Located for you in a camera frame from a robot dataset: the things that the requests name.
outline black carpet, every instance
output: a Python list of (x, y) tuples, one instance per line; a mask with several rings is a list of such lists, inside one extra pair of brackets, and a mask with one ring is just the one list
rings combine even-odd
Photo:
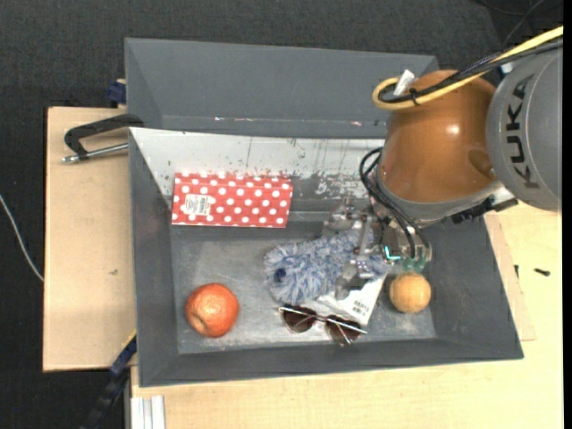
[[(529, 12), (539, 1), (0, 0), (0, 194), (43, 268), (44, 110), (110, 106), (125, 37), (430, 54), (461, 68), (563, 22), (561, 0)], [(3, 429), (78, 427), (105, 386), (104, 371), (42, 374), (42, 305), (0, 210)], [(121, 407), (104, 427), (122, 427)]]

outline fuzzy blue plush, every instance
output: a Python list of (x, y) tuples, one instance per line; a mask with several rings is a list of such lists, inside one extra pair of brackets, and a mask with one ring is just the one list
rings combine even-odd
[[(344, 265), (354, 256), (359, 230), (340, 232), (301, 243), (280, 245), (265, 254), (265, 282), (276, 301), (300, 305), (334, 290)], [(374, 273), (391, 269), (380, 256), (371, 256)]]

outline orange robot housing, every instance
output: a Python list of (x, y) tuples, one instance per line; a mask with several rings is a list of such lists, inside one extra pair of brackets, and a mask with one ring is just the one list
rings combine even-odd
[[(411, 87), (430, 87), (454, 71), (429, 73)], [(485, 123), (494, 86), (476, 79), (419, 106), (395, 111), (379, 164), (399, 198), (439, 203), (471, 196), (495, 180)]]

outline sunglasses lens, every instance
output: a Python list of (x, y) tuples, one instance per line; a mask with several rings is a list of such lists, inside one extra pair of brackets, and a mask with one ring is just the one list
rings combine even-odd
[(294, 332), (305, 332), (314, 324), (316, 312), (303, 307), (285, 307), (282, 310), (284, 323)]
[(326, 328), (330, 336), (340, 345), (346, 345), (359, 337), (361, 326), (355, 321), (340, 318), (338, 316), (329, 316), (325, 322)]

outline orange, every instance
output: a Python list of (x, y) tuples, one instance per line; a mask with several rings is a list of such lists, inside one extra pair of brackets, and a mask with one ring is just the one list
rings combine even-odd
[(405, 272), (390, 285), (391, 303), (403, 313), (418, 313), (429, 305), (431, 286), (422, 274)]
[(190, 326), (205, 337), (222, 337), (236, 323), (240, 304), (221, 283), (204, 284), (192, 291), (185, 304)]

